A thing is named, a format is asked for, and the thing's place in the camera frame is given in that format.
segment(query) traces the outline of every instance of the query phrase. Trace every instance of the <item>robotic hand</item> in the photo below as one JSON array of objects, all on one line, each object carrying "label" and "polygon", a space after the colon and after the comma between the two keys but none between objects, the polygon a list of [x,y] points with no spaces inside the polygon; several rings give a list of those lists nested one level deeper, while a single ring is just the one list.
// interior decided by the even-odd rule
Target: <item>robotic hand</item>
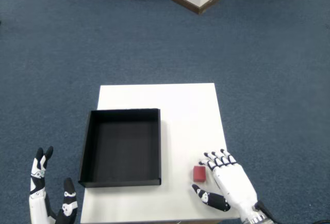
[{"label": "robotic hand", "polygon": [[205,160],[199,162],[206,165],[224,196],[208,193],[193,184],[192,187],[202,202],[222,211],[234,207],[240,214],[243,224],[274,223],[261,210],[255,208],[257,194],[242,166],[225,150],[204,153]]},{"label": "robotic hand", "polygon": [[57,216],[51,209],[45,190],[47,162],[53,154],[53,147],[44,153],[39,148],[31,170],[31,190],[29,197],[32,224],[73,224],[77,215],[76,192],[70,178],[64,181],[64,201]]}]

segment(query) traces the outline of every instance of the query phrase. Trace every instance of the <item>black cable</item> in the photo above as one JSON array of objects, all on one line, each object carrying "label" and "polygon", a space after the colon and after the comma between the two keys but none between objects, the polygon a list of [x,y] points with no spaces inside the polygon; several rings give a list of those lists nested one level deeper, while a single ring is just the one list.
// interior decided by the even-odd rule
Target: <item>black cable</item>
[{"label": "black cable", "polygon": [[325,224],[325,223],[330,223],[330,220],[318,220],[313,222],[313,224]]}]

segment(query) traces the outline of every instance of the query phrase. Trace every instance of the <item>white tabletop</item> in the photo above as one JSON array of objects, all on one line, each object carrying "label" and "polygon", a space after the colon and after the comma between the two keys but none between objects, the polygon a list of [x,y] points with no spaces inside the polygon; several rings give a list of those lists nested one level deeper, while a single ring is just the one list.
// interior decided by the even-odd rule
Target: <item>white tabletop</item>
[{"label": "white tabletop", "polygon": [[[214,84],[101,86],[97,109],[130,108],[160,109],[162,183],[86,188],[81,223],[238,218],[204,205],[191,187],[203,153],[226,148]],[[209,170],[206,178],[198,185],[220,193]]]}]

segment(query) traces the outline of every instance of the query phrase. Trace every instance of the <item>black box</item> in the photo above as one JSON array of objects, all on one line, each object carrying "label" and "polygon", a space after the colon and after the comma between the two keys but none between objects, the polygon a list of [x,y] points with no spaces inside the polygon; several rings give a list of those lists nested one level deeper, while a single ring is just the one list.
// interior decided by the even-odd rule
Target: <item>black box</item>
[{"label": "black box", "polygon": [[81,158],[84,187],[161,184],[160,109],[93,110]]}]

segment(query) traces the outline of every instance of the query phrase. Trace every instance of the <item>red cube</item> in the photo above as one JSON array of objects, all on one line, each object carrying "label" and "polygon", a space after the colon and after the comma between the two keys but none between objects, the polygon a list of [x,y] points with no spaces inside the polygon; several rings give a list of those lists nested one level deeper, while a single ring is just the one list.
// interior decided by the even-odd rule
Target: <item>red cube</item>
[{"label": "red cube", "polygon": [[205,182],[205,166],[194,166],[194,182]]}]

